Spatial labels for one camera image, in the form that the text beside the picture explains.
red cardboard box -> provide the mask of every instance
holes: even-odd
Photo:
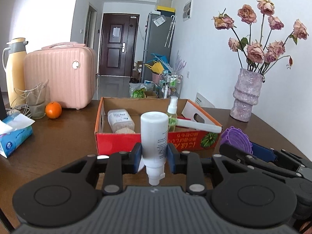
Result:
[[[95,137],[99,155],[110,155],[119,151],[131,151],[136,143],[141,142],[140,116],[143,113],[158,111],[167,112],[170,99],[154,98],[101,98],[96,117]],[[126,109],[135,123],[136,134],[114,134],[107,119],[107,113],[114,109]],[[188,99],[179,99],[177,105],[178,117],[195,121],[196,116],[205,124],[222,125],[211,117],[201,107]],[[178,151],[197,151],[214,148],[220,134],[201,130],[176,127],[168,133],[168,142],[173,143]]]

lavender ceramic vase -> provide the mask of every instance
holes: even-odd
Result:
[[[230,111],[234,119],[248,122],[252,115],[252,106],[258,104],[263,76],[241,68],[235,85],[233,108]]]

orange fruit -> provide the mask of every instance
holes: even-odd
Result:
[[[61,113],[62,113],[62,107],[60,106],[59,103],[50,102],[49,104],[46,105],[46,115],[50,119],[56,119],[60,117]]]

refrigerator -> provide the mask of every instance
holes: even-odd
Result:
[[[160,26],[156,26],[153,19],[158,17],[159,15],[149,13],[148,20],[147,20],[147,32],[145,36],[145,44],[144,44],[144,53],[143,53],[143,67],[141,73],[140,82],[144,83],[144,80],[152,80],[152,71],[144,66],[144,64],[153,59],[154,56],[151,54],[161,54],[165,55],[167,60],[170,61],[170,52],[171,52],[171,45],[168,48],[169,40],[167,43],[167,47],[165,47],[165,43],[167,40],[167,35],[170,29],[170,23],[173,18],[165,17],[166,21],[161,24]]]

brown front door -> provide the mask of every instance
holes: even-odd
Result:
[[[138,27],[131,16],[139,17],[104,14],[100,75],[131,76]]]

